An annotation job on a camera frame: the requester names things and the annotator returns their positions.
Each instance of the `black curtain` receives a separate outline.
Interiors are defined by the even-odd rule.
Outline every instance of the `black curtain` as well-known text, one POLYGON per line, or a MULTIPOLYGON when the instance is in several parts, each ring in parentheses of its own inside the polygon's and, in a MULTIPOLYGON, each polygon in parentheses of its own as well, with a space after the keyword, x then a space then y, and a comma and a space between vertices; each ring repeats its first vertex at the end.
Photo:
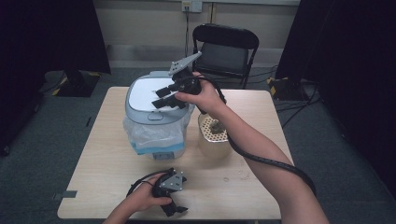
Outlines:
POLYGON ((110 74, 92 0, 0 1, 0 149, 48 71, 110 74))
POLYGON ((396 2, 302 0, 276 77, 319 83, 347 140, 396 196, 396 2))

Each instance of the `silver metal piece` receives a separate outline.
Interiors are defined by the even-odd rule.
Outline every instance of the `silver metal piece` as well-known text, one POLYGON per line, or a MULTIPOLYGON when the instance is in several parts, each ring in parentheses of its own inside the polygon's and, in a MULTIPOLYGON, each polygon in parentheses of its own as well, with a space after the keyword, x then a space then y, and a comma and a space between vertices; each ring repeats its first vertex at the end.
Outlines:
POLYGON ((196 54, 192 54, 191 56, 184 58, 182 60, 179 60, 177 62, 173 62, 171 69, 169 70, 169 77, 172 75, 176 74, 177 72, 183 70, 184 68, 187 67, 189 63, 192 63, 195 61, 197 58, 199 58, 202 55, 201 51, 198 51, 196 54))
POLYGON ((169 177, 167 180, 163 181, 162 183, 164 188, 167 189, 172 189, 176 191, 180 191, 183 188, 183 175, 182 173, 180 174, 175 174, 169 177))

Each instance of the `white wall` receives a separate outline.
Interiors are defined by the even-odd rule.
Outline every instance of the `white wall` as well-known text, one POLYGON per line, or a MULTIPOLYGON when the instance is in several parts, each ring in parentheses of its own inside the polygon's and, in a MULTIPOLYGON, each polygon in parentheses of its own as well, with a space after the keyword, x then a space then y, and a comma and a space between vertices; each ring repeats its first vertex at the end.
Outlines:
MULTIPOLYGON (((203 2, 202 13, 189 14, 190 39, 195 26, 212 22, 242 27, 260 39, 255 65, 277 63, 285 46, 298 5, 295 0, 267 0, 265 5, 203 2), (282 4, 268 2, 279 1, 282 4)), ((180 1, 95 1, 105 43, 128 46, 136 60, 175 55, 184 56, 186 15, 180 1)), ((189 53, 192 52, 192 41, 189 53)))

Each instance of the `power outlet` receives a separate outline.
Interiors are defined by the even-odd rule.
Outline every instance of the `power outlet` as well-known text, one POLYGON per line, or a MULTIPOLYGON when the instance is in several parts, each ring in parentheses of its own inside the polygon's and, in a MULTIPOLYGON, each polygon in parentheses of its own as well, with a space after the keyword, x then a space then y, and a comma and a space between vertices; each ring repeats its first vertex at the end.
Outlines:
POLYGON ((181 11, 192 12, 192 3, 191 3, 191 1, 181 1, 181 11))

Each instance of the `black chair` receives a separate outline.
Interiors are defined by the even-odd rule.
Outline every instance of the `black chair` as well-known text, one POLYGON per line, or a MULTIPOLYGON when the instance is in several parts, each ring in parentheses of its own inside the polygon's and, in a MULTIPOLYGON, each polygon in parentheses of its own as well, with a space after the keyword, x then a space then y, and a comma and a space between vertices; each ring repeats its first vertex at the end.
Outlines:
POLYGON ((247 29, 205 23, 192 32, 193 53, 198 52, 198 42, 203 43, 202 55, 193 64, 192 70, 204 74, 240 78, 243 89, 254 55, 259 47, 259 38, 247 29))

